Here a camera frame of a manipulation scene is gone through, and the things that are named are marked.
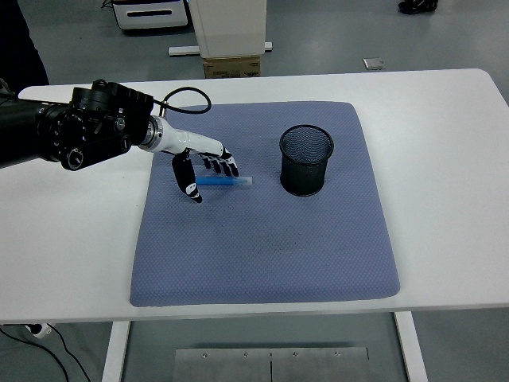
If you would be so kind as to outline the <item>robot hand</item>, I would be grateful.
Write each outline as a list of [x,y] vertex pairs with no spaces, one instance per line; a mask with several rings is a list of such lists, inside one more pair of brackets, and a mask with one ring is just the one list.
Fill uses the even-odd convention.
[[198,155],[206,169],[238,177],[239,170],[231,152],[222,142],[200,134],[175,129],[165,119],[160,119],[162,132],[156,151],[173,156],[172,167],[181,192],[196,203],[202,202],[193,168],[191,155]]

